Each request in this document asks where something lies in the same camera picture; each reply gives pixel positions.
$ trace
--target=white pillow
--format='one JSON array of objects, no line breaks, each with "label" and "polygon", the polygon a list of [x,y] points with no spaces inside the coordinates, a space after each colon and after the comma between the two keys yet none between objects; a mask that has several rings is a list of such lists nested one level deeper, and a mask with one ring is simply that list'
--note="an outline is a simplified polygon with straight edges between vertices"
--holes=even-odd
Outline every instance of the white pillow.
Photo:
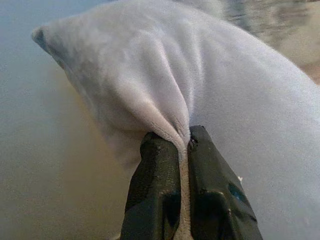
[{"label": "white pillow", "polygon": [[180,153],[179,233],[189,238],[186,147],[203,125],[243,188],[265,240],[320,237],[320,89],[239,28],[171,1],[98,6],[34,30],[127,168],[148,131]]}]

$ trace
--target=pillow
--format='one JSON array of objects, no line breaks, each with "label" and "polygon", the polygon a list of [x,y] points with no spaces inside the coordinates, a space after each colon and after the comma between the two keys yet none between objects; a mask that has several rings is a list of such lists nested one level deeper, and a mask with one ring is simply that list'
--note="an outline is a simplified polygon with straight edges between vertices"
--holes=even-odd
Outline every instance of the pillow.
[{"label": "pillow", "polygon": [[126,168],[154,131],[179,152],[180,225],[191,239],[186,149],[203,125],[236,174],[265,240],[319,239],[320,89],[243,30],[172,2],[100,5],[32,38],[86,101]]}]

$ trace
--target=white fabric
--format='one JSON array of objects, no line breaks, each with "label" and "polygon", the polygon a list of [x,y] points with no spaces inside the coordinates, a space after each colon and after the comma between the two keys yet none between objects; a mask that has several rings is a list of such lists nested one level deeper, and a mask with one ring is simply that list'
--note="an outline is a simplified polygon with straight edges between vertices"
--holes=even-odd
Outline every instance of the white fabric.
[{"label": "white fabric", "polygon": [[171,1],[130,0],[37,28],[119,160],[134,169],[154,131],[179,151],[191,239],[186,147],[203,125],[243,187],[265,240],[320,237],[320,89],[253,36]]}]

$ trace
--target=plush fabric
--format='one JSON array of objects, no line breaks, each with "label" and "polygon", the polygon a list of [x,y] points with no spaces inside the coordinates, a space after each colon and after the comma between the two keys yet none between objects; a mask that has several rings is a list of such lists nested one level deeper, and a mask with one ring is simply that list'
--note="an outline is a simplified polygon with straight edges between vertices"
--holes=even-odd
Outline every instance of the plush fabric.
[{"label": "plush fabric", "polygon": [[265,240],[319,239],[320,89],[275,50],[203,11],[128,0],[54,21],[32,37],[60,66],[128,169],[154,131],[179,152],[180,225],[191,239],[186,149],[203,125]]}]

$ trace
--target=blurred background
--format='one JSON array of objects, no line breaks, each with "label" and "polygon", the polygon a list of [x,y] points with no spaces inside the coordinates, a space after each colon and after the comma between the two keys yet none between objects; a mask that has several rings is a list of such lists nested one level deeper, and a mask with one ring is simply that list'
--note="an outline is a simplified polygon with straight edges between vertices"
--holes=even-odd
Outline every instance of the blurred background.
[{"label": "blurred background", "polygon": [[[129,178],[33,28],[105,0],[0,1],[0,239],[105,239]],[[320,84],[320,1],[226,0],[225,19]]]}]

